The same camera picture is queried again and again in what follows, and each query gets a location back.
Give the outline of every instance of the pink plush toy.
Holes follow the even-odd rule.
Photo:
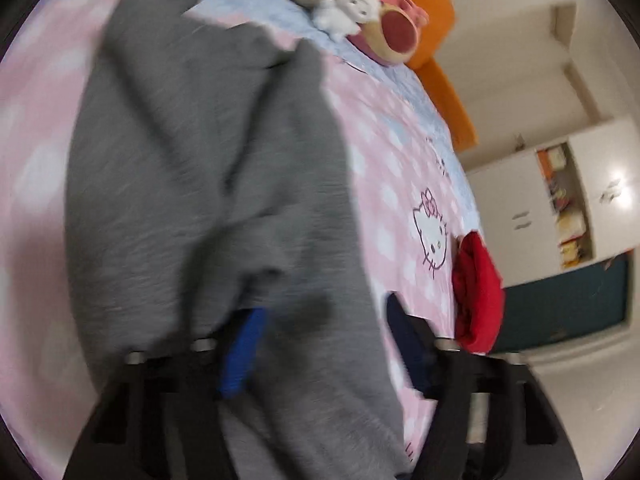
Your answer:
[[[411,0],[380,0],[380,20],[365,23],[359,34],[348,36],[357,49],[381,65],[407,62],[429,17]]]

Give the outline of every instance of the chalkboard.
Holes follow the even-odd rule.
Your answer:
[[[505,290],[492,352],[513,352],[592,334],[626,319],[630,258],[572,270]]]

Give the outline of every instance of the white toy head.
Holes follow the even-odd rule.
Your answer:
[[[447,255],[447,224],[428,188],[420,198],[420,205],[414,208],[414,222],[424,251],[423,263],[429,263],[430,270],[435,273],[443,266]]]
[[[380,0],[334,0],[356,23],[376,22],[380,18]]]

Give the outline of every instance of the light blue bedding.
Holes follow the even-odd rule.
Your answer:
[[[460,162],[453,152],[449,129],[425,94],[414,72],[404,65],[380,66],[348,41],[334,43],[324,32],[313,26],[305,9],[290,0],[203,0],[198,9],[214,18],[241,14],[254,22],[267,23],[296,36],[309,38],[320,48],[341,57],[401,95],[415,109],[421,125],[428,132],[438,155],[444,161],[459,198],[465,231],[479,229],[476,203]]]

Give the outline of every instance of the wrinkled gray clothing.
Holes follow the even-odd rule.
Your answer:
[[[241,480],[390,480],[402,413],[362,270],[337,123],[307,41],[121,0],[72,141],[72,306],[98,387],[130,350],[269,309],[245,393],[223,409]]]

